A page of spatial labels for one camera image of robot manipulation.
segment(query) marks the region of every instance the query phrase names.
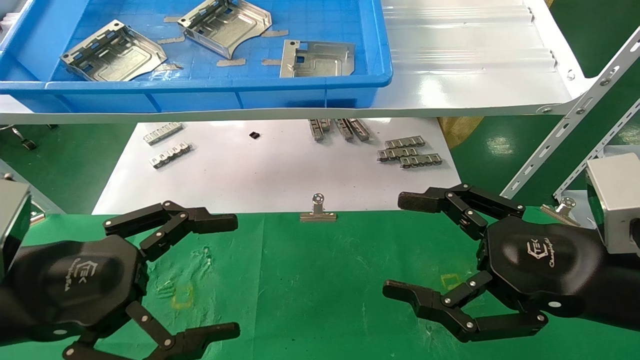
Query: blue plastic tray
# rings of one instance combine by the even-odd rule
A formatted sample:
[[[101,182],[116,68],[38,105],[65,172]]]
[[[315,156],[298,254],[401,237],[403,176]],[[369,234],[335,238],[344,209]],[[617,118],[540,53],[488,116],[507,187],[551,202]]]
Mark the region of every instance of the blue plastic tray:
[[[118,19],[153,41],[181,35],[166,16],[181,16],[201,0],[33,0],[0,55],[0,94],[34,112],[148,113],[247,108],[366,108],[391,82],[391,55],[380,0],[250,0],[271,12],[269,30],[286,37],[243,42],[234,59],[246,65],[217,67],[222,56],[196,42],[162,45],[182,70],[151,72],[126,82],[90,82],[67,72],[60,55]],[[350,76],[280,79],[285,39],[352,42]]]

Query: green cloth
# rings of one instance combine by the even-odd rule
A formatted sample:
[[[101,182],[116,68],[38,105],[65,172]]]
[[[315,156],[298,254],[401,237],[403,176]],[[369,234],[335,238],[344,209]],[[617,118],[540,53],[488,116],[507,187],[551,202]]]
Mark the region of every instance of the green cloth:
[[[535,337],[460,343],[386,299],[386,279],[446,291],[475,270],[477,243],[443,214],[339,213],[329,224],[298,214],[239,215],[233,233],[183,239],[150,265],[147,309],[172,333],[238,322],[238,339],[209,346],[204,359],[612,359],[637,358],[640,333],[552,318]],[[25,245],[104,237],[104,216],[51,215]],[[525,219],[551,222],[538,209]],[[138,243],[143,236],[132,238]],[[471,315],[509,313],[485,293]],[[0,359],[60,359],[71,339],[0,348]],[[143,359],[155,347],[129,322],[97,349]]]

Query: yellow tape mark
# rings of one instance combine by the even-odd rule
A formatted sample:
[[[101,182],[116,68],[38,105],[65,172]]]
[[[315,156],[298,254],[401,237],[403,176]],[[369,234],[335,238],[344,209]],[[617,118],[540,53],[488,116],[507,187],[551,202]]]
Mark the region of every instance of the yellow tape mark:
[[[444,274],[440,276],[440,280],[442,281],[442,286],[447,290],[453,290],[453,288],[462,283],[458,274]]]
[[[185,294],[187,295],[187,301],[178,302],[178,295]],[[171,298],[171,307],[176,310],[188,309],[193,305],[193,286],[187,285],[181,288],[176,287],[175,295]]]

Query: caster wheel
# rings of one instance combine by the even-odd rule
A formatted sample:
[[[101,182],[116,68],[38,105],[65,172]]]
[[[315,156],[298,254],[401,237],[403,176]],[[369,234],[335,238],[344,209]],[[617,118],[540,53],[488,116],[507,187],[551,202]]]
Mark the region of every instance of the caster wheel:
[[[24,139],[22,141],[22,146],[26,147],[29,151],[38,147],[35,142],[32,142],[29,139]]]

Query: metal clamp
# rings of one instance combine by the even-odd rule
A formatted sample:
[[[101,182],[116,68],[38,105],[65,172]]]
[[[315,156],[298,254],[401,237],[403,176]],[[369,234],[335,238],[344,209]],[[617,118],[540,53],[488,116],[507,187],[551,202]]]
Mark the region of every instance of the metal clamp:
[[[324,212],[324,195],[321,193],[314,194],[312,198],[314,202],[312,213],[301,213],[300,222],[335,222],[338,216],[335,213]]]
[[[563,197],[557,208],[549,205],[542,205],[540,209],[543,213],[551,215],[554,219],[567,225],[580,227],[580,224],[570,217],[571,209],[575,207],[575,200],[570,197]]]

